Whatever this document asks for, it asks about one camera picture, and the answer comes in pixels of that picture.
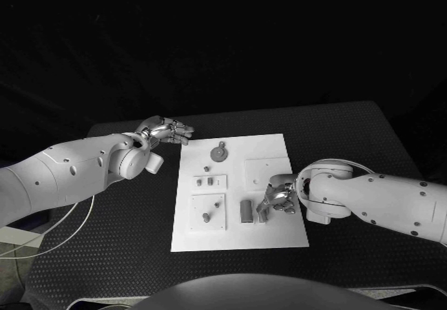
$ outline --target table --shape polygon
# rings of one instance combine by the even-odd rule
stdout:
[[[195,139],[283,133],[293,172],[342,158],[375,172],[421,178],[389,123],[371,101],[177,117]],[[141,120],[102,123],[88,137],[134,131]],[[433,285],[447,291],[447,248],[365,223],[355,215],[330,225],[304,220],[309,248],[172,253],[180,146],[154,151],[164,164],[114,183],[95,197],[85,227],[39,256],[27,279],[35,309],[65,309],[79,298],[150,296],[195,278],[228,273],[294,276],[345,288]],[[78,228],[78,210],[42,242],[50,249]],[[69,207],[56,211],[55,221]]]

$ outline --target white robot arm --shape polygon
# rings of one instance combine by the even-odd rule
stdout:
[[[0,227],[37,211],[72,205],[105,191],[163,159],[151,152],[159,142],[187,145],[193,128],[154,116],[136,132],[53,145],[16,165],[0,169]]]
[[[273,206],[293,214],[297,194],[311,222],[329,224],[353,213],[372,225],[447,243],[447,186],[376,173],[353,178],[349,163],[320,160],[298,174],[273,176],[258,212]]]

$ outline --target dark fabric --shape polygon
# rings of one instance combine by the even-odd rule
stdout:
[[[343,158],[382,172],[420,178],[373,102],[205,114],[177,118],[195,139],[284,134],[293,172],[322,158]],[[102,123],[88,136],[133,131],[141,120]],[[447,248],[366,224],[355,215],[320,225],[304,220],[310,248],[172,253],[180,146],[160,145],[159,174],[117,182],[95,198],[76,237],[37,257],[27,290],[39,309],[63,309],[78,298],[149,296],[203,276],[267,273],[340,287],[430,284],[447,290]],[[91,204],[79,204],[43,239],[50,249],[78,228]],[[56,210],[58,218],[68,207]]]
[[[17,162],[94,124],[154,114],[353,100],[375,100],[388,118],[411,111],[447,77],[446,17],[278,9],[1,3],[0,158]]]

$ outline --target black curtain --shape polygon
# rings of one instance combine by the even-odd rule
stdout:
[[[433,15],[200,12],[1,4],[3,161],[84,138],[95,123],[156,114],[373,100],[392,120],[447,77]]]

